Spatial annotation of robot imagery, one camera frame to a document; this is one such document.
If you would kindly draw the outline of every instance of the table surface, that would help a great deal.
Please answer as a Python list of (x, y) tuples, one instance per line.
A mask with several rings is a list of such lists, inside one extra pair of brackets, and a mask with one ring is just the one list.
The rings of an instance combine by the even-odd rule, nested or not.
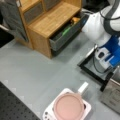
[(90, 85), (83, 98), (92, 106), (86, 120), (119, 120), (100, 102), (100, 85), (77, 66), (93, 46), (80, 33), (58, 56), (48, 59), (13, 40), (0, 49), (0, 80), (39, 118), (64, 88), (77, 92), (86, 81)]

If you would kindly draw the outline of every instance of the open drawer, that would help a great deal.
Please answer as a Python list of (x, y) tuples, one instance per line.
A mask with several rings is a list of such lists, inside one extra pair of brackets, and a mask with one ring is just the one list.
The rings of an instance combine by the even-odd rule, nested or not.
[(74, 25), (71, 25), (69, 21), (50, 38), (51, 49), (53, 51), (58, 51), (79, 29), (80, 20)]

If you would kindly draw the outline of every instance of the drawer front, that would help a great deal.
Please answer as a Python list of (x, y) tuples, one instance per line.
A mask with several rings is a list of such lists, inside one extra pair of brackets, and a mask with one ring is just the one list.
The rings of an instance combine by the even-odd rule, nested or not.
[(50, 8), (54, 7), (59, 2), (60, 0), (44, 0), (46, 10), (49, 10)]
[(35, 5), (30, 10), (26, 11), (24, 13), (24, 18), (25, 18), (26, 23), (29, 23), (32, 20), (34, 20), (36, 17), (41, 15), (43, 13), (43, 11), (44, 10), (43, 10), (43, 6), (42, 6), (42, 2)]
[(80, 21), (70, 28), (70, 30), (57, 40), (50, 39), (51, 49), (58, 51), (78, 30)]

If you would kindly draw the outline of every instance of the wooden shelf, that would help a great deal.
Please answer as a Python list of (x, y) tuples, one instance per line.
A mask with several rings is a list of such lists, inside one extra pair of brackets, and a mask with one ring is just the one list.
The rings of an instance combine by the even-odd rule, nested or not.
[(30, 30), (49, 38), (79, 11), (79, 7), (60, 2), (28, 27)]
[(33, 7), (35, 4), (37, 4), (39, 1), (41, 0), (20, 0), (22, 5), (21, 7), (22, 12), (27, 11), (28, 9)]

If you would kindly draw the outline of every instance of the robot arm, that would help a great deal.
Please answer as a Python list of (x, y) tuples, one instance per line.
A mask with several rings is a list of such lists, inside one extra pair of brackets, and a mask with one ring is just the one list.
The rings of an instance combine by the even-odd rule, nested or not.
[(96, 58), (103, 68), (120, 63), (120, 0), (102, 11), (84, 15), (81, 28), (85, 35), (98, 46)]

